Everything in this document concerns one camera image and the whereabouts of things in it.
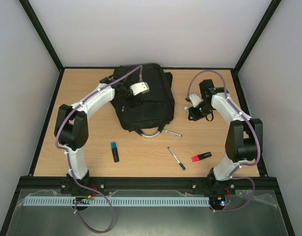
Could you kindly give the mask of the black student backpack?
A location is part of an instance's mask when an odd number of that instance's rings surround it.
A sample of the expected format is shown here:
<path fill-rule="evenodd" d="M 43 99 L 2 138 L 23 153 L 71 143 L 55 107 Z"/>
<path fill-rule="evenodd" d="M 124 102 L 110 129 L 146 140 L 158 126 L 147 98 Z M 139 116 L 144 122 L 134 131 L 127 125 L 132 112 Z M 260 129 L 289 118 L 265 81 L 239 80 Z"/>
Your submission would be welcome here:
<path fill-rule="evenodd" d="M 133 95 L 130 86 L 139 82 L 139 71 L 120 82 L 111 104 L 124 130 L 140 134 L 143 129 L 157 128 L 162 132 L 174 119 L 173 76 L 170 72 L 164 72 L 159 64 L 147 63 L 142 67 L 142 79 L 150 88 L 149 92 L 138 94 L 143 105 L 136 108 L 126 106 L 126 98 Z"/>

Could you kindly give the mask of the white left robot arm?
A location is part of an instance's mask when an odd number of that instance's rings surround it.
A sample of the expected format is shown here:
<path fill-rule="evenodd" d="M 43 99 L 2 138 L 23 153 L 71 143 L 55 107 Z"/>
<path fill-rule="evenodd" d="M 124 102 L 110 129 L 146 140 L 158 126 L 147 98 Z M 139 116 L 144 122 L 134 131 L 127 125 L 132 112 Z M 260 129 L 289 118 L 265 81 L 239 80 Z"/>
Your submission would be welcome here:
<path fill-rule="evenodd" d="M 102 106 L 112 101 L 121 80 L 99 83 L 84 99 L 70 106 L 60 106 L 55 124 L 55 146 L 63 149 L 68 161 L 68 175 L 82 180 L 88 175 L 84 146 L 89 137 L 88 121 Z"/>

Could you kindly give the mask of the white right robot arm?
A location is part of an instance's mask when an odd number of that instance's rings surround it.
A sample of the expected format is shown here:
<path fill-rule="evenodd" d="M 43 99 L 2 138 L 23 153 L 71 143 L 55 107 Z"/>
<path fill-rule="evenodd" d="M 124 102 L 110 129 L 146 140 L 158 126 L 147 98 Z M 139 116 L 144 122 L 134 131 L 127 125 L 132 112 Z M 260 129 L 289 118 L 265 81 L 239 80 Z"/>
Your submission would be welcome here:
<path fill-rule="evenodd" d="M 246 114 L 231 98 L 225 88 L 215 87 L 211 79 L 199 84 L 201 96 L 190 95 L 187 100 L 192 104 L 188 108 L 188 120 L 205 118 L 212 121 L 213 111 L 218 111 L 229 125 L 225 141 L 225 157 L 211 169 L 208 188 L 220 192 L 225 181 L 244 165 L 258 161 L 263 148 L 263 123 L 258 118 Z"/>

